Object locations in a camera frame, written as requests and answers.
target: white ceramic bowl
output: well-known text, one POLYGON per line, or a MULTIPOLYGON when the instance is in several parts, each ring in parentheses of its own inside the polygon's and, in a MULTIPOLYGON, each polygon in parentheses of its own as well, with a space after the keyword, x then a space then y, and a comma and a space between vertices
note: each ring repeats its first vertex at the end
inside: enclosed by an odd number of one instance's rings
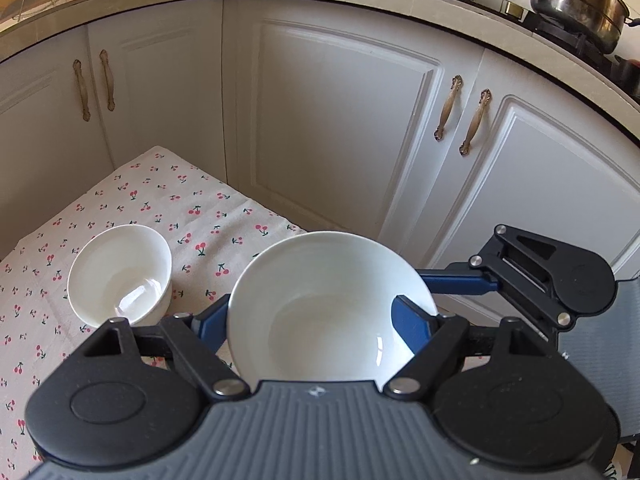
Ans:
POLYGON ((368 238, 313 232, 260 253, 229 300, 227 338, 241 377, 260 380, 375 380, 382 386, 413 356, 391 323, 404 294, 436 306, 418 273, 368 238))
POLYGON ((66 291, 82 322, 98 327, 123 316, 132 325, 160 321, 171 301, 171 251, 151 227, 108 229, 82 248, 66 291))

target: white cabinet door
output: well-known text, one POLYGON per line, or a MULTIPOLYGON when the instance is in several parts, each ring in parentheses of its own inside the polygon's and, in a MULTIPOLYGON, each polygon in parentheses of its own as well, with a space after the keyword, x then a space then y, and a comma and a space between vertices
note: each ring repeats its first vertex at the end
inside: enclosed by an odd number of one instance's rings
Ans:
POLYGON ((84 27, 0 64, 0 258, 113 171, 93 88, 84 27))
POLYGON ((100 113, 116 165, 161 145, 226 180, 222 0, 146 7, 88 28, 100 113), (113 111, 103 50, 113 75, 113 111))
MULTIPOLYGON (((402 255, 421 267, 463 262, 501 223, 595 251, 630 278, 640 244, 640 148, 569 93, 493 52, 473 96, 402 255), (492 101, 461 156, 485 88, 492 101)), ((437 303, 472 317, 514 314, 497 294, 437 303)))
POLYGON ((229 183, 303 228, 396 248, 444 160, 482 48, 311 0, 225 0, 223 27, 229 183), (464 84, 437 142, 456 75, 464 84), (420 183, 403 193, 418 163, 420 183))

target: ribbed gray surface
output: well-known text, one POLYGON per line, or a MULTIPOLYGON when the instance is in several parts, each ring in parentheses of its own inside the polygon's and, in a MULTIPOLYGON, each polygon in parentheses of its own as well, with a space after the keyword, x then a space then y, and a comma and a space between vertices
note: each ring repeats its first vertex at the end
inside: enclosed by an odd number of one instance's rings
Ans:
POLYGON ((622 436, 640 433, 640 277, 618 282, 616 299, 594 317, 581 317, 558 336, 558 351, 605 398, 622 436))
POLYGON ((249 400, 214 406, 182 447, 153 463, 99 474, 46 463, 30 478, 602 480, 585 465, 522 474, 470 465, 472 458, 444 440, 418 404, 387 399, 373 382, 264 383, 249 400))

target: bronze cabinet handle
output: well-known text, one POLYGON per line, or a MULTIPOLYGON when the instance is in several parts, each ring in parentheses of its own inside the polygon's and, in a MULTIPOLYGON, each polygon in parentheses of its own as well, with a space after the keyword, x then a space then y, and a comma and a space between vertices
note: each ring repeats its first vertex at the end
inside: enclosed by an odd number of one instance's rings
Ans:
POLYGON ((78 82, 78 90, 80 91, 80 99, 82 101, 82 118, 85 121, 91 119, 89 113, 89 94, 86 91, 86 84, 84 83, 84 77, 82 77, 82 63, 79 59, 74 61, 74 72, 76 72, 76 81, 78 82))
POLYGON ((489 104, 491 100, 491 91, 486 88, 482 90, 480 94, 480 104, 476 113, 471 119, 471 124, 469 124, 469 130, 466 132, 465 140, 460 144, 460 155, 465 156, 469 153, 469 148, 471 147, 471 140, 474 138, 476 132, 478 131, 478 126, 480 126, 480 121, 482 121, 482 115, 484 114, 484 109, 489 104))
POLYGON ((107 109, 113 112, 116 107, 116 102, 113 100, 113 74, 109 67, 109 54, 107 54, 107 51, 104 49, 100 53, 100 61, 104 69, 104 78, 107 81, 107 109))
POLYGON ((436 128, 433 137, 436 140, 441 140, 444 135, 444 125, 447 124, 447 120, 449 119, 449 115, 451 113, 451 109, 453 108, 453 101, 456 99, 456 94, 460 87, 462 86, 462 78, 457 75, 454 76, 453 81, 451 82, 451 92, 449 93, 449 97, 444 101, 444 106, 442 107, 442 111, 440 112, 440 123, 436 128))

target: countertop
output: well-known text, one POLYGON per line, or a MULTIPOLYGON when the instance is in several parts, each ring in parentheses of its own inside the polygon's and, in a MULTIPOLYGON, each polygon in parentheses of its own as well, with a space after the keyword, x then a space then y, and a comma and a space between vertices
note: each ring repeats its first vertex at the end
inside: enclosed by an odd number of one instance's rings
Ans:
MULTIPOLYGON (((0 32, 0 62, 55 34, 111 14, 175 0, 73 0, 0 32)), ((576 57, 491 12, 456 0, 326 0, 392 12, 452 30, 520 59, 595 104, 640 139, 640 105, 576 57)))

